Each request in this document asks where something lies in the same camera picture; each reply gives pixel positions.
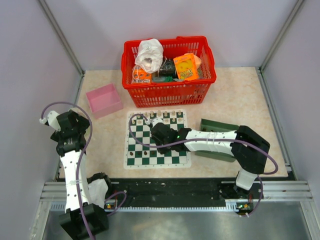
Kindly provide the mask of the pink plastic box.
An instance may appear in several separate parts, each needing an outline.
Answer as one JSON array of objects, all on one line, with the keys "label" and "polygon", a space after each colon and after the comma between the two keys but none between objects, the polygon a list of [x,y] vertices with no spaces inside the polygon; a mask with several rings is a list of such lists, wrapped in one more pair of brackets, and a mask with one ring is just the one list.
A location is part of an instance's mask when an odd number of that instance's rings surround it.
[{"label": "pink plastic box", "polygon": [[100,119],[124,108],[113,83],[86,92],[86,98],[95,119]]}]

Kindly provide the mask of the red plastic shopping basket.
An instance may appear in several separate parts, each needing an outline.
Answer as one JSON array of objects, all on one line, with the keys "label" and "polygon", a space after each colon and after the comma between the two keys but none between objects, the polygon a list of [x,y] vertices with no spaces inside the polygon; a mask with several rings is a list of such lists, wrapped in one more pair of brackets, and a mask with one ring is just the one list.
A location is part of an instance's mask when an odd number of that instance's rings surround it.
[{"label": "red plastic shopping basket", "polygon": [[175,105],[191,105],[203,102],[211,85],[216,82],[215,60],[205,36],[178,36],[161,39],[163,56],[172,59],[185,53],[193,53],[202,63],[203,78],[165,83],[132,83],[133,68],[138,54],[140,40],[124,43],[121,58],[122,86],[129,93],[137,108]]}]

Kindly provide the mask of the green white chess board mat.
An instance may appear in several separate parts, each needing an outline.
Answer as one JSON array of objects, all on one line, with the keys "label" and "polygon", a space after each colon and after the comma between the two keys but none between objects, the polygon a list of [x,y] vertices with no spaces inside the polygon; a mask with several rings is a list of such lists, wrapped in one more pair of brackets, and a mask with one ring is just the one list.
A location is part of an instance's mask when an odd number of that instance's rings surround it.
[{"label": "green white chess board mat", "polygon": [[[136,142],[134,138],[144,144],[155,145],[145,117],[161,118],[165,125],[174,130],[188,126],[187,113],[184,109],[129,111],[126,116],[123,167],[127,170],[189,168],[192,164],[190,152],[171,151],[160,154],[156,148],[145,147]],[[141,155],[136,155],[137,151],[141,151]]]}]

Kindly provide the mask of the green tray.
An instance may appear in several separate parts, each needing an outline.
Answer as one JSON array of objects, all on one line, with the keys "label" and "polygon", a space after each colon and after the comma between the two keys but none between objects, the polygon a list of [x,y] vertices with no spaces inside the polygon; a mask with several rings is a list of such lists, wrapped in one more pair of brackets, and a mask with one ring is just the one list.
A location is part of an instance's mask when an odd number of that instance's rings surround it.
[{"label": "green tray", "polygon": [[[236,131],[238,130],[238,128],[239,126],[235,124],[213,121],[204,118],[202,118],[200,122],[200,130],[203,132],[230,132]],[[223,152],[196,151],[195,155],[229,163],[233,163],[236,161],[234,156]]]}]

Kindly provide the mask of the orange snack box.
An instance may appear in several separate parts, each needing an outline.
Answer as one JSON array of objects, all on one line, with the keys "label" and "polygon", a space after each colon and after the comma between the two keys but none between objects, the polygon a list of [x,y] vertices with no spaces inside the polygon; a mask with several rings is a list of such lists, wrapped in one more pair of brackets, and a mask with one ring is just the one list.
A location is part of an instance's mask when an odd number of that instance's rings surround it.
[{"label": "orange snack box", "polygon": [[193,81],[199,78],[198,69],[202,61],[193,53],[186,53],[173,59],[178,79],[182,81]]}]

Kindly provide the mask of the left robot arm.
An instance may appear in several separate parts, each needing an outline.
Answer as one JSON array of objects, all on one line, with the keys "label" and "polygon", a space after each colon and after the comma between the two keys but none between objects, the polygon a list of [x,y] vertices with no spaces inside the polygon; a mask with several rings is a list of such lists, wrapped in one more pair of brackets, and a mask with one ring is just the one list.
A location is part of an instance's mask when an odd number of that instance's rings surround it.
[{"label": "left robot arm", "polygon": [[51,111],[48,125],[54,129],[51,139],[57,142],[56,151],[65,175],[65,213],[59,216],[59,224],[73,240],[85,240],[109,228],[104,211],[105,199],[112,191],[109,177],[96,173],[86,174],[86,130],[90,122],[78,113]]}]

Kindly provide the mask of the small orange patterned box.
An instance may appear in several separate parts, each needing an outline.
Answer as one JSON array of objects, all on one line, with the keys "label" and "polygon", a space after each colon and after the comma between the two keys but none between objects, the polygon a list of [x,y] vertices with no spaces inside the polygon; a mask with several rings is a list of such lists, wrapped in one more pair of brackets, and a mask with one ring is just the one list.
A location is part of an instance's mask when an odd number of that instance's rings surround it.
[{"label": "small orange patterned box", "polygon": [[150,84],[152,74],[145,72],[140,66],[135,65],[132,69],[132,84]]}]

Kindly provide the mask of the white crumpled plastic bag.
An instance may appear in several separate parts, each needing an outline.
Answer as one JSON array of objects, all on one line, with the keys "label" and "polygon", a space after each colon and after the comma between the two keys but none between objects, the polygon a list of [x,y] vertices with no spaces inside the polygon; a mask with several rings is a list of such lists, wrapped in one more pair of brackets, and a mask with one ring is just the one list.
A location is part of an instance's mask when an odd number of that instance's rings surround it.
[{"label": "white crumpled plastic bag", "polygon": [[146,73],[157,72],[163,64],[164,48],[159,40],[152,38],[142,40],[138,46],[135,65],[140,66]]}]

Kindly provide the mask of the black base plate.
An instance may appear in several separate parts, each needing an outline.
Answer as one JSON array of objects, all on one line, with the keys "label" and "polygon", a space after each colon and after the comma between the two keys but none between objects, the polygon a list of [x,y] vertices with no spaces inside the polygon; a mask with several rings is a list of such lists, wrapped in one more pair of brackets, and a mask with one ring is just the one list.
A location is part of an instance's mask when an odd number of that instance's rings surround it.
[{"label": "black base plate", "polygon": [[126,192],[123,207],[222,207],[225,200],[258,200],[261,185],[241,190],[235,178],[111,178],[105,200],[112,194]]}]

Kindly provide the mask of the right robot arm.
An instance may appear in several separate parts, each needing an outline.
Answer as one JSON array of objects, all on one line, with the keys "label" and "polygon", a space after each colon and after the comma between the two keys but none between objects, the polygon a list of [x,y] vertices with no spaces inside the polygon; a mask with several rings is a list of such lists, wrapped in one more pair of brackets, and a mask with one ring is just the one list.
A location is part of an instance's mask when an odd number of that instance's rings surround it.
[{"label": "right robot arm", "polygon": [[270,158],[270,144],[251,128],[241,125],[232,131],[199,131],[191,128],[174,130],[162,122],[151,123],[150,136],[158,151],[211,152],[235,159],[240,170],[235,188],[249,191],[256,178],[265,172]]}]

